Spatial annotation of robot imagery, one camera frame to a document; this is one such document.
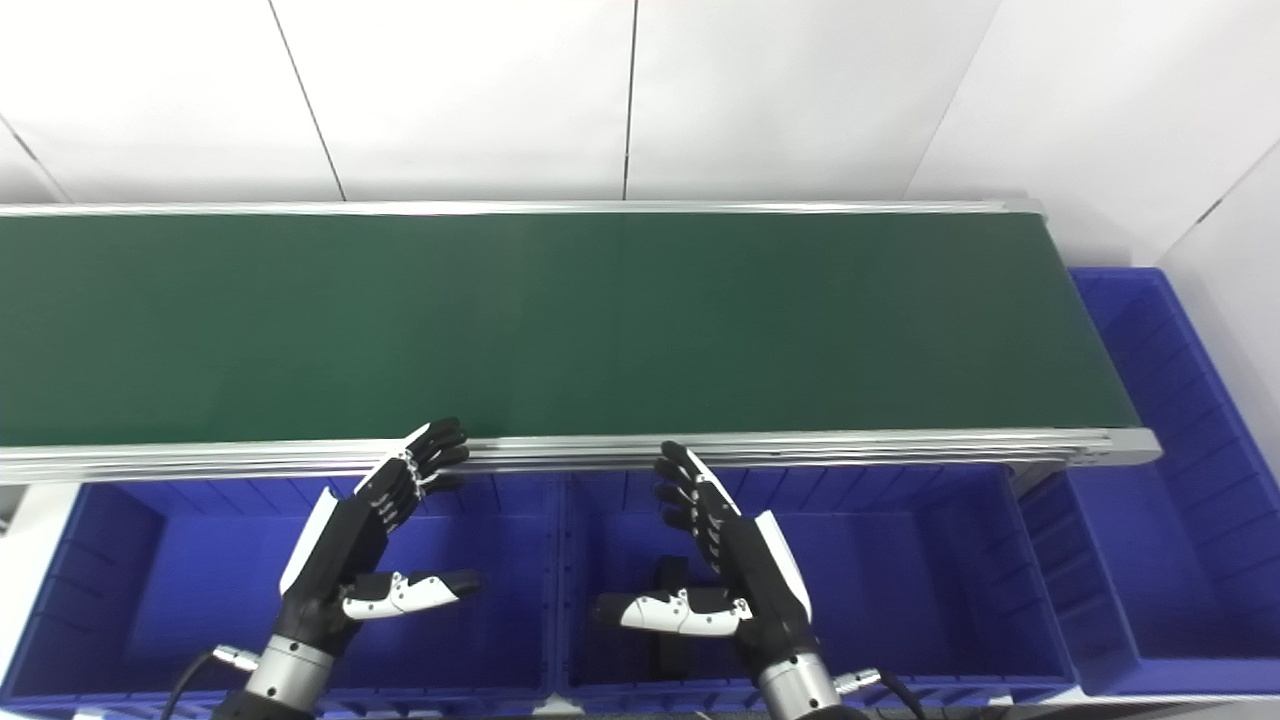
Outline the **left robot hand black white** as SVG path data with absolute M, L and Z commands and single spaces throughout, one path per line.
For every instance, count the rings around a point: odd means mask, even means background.
M 447 470 L 468 459 L 460 420 L 420 427 L 384 454 L 346 497 L 326 489 L 303 527 L 280 579 L 282 607 L 271 626 L 292 650 L 302 646 L 339 659 L 361 625 L 476 594 L 475 570 L 379 571 L 393 532 L 424 498 L 457 489 Z

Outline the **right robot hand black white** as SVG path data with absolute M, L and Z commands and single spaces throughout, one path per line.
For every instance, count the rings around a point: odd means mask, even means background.
M 744 515 L 718 475 L 672 439 L 662 443 L 654 469 L 664 524 L 692 539 L 721 584 L 600 594 L 594 619 L 637 632 L 730 638 L 754 685 L 772 667 L 815 656 L 803 577 L 772 514 Z

